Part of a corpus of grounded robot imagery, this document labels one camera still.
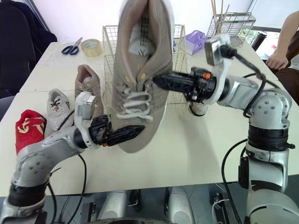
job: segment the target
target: red shoe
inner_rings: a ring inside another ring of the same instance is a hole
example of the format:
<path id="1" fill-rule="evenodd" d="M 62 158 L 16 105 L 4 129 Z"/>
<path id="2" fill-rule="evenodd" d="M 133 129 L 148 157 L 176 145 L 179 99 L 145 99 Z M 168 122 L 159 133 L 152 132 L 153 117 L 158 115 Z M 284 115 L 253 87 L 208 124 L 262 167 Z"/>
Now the red shoe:
<path id="1" fill-rule="evenodd" d="M 17 154 L 27 145 L 44 139 L 46 118 L 38 112 L 25 110 L 15 124 L 15 147 Z"/>

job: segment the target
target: scissors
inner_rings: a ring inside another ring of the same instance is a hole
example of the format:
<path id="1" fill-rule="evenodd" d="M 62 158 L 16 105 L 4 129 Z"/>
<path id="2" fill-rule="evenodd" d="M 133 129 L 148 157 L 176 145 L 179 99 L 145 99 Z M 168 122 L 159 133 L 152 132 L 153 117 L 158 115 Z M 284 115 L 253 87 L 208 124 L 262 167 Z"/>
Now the scissors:
<path id="1" fill-rule="evenodd" d="M 67 55 L 67 54 L 76 55 L 79 52 L 78 45 L 80 44 L 81 40 L 82 40 L 82 37 L 79 40 L 77 40 L 74 45 L 70 45 L 70 46 L 67 46 L 66 48 L 64 48 L 61 51 L 61 53 L 63 53 L 64 55 Z"/>

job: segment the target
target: person's hand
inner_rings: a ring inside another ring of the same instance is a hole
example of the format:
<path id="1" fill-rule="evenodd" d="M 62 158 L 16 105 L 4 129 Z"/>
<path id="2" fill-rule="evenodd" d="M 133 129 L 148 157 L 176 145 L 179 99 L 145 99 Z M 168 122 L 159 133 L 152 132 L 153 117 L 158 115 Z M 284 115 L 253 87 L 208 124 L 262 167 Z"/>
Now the person's hand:
<path id="1" fill-rule="evenodd" d="M 271 69 L 284 69 L 289 63 L 288 59 L 285 55 L 278 54 L 277 52 L 273 53 L 268 60 L 266 61 L 266 65 Z"/>

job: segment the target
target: robotic arm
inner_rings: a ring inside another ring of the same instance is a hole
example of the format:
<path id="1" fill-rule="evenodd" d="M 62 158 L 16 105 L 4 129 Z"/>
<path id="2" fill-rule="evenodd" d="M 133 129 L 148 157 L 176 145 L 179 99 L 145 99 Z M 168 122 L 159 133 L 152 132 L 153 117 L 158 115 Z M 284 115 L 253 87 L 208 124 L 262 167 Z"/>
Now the robotic arm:
<path id="1" fill-rule="evenodd" d="M 249 190 L 244 222 L 299 223 L 297 205 L 283 194 L 289 148 L 295 148 L 287 143 L 292 99 L 279 88 L 263 90 L 267 82 L 264 75 L 229 45 L 225 35 L 205 43 L 206 60 L 214 66 L 212 72 L 193 67 L 190 74 L 173 72 L 156 77 L 154 82 L 161 88 L 184 93 L 193 103 L 217 102 L 244 110 L 249 118 L 247 156 L 240 158 L 239 166 L 239 184 Z M 233 56 L 256 72 L 262 88 L 244 77 L 227 76 Z"/>
<path id="2" fill-rule="evenodd" d="M 97 149 L 100 145 L 113 146 L 133 139 L 144 129 L 144 126 L 127 126 L 113 132 L 107 115 L 97 117 L 91 123 L 93 100 L 94 96 L 89 92 L 81 93 L 76 98 L 75 126 L 58 131 L 19 152 L 0 224 L 14 217 L 35 223 L 34 219 L 43 208 L 50 172 L 59 162 L 84 152 L 87 147 Z"/>

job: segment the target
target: wire basket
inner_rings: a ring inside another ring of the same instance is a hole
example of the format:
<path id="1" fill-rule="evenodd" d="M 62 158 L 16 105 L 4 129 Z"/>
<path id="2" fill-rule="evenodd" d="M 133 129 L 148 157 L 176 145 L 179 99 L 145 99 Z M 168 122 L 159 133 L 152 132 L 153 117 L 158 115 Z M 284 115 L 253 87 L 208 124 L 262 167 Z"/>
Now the wire basket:
<path id="1" fill-rule="evenodd" d="M 117 44 L 118 26 L 103 27 L 103 46 L 104 46 L 104 71 L 105 71 L 105 104 L 107 112 L 112 112 L 112 81 L 114 55 Z M 174 25 L 172 62 L 173 70 L 187 73 L 187 58 L 185 48 L 185 26 Z M 172 110 L 173 114 L 180 114 L 188 108 L 188 103 L 182 93 L 169 91 L 167 97 L 167 110 Z"/>
<path id="2" fill-rule="evenodd" d="M 218 34 L 229 34 L 232 45 L 243 45 L 255 21 L 251 13 L 217 14 L 216 18 L 212 17 L 206 37 L 209 39 Z"/>

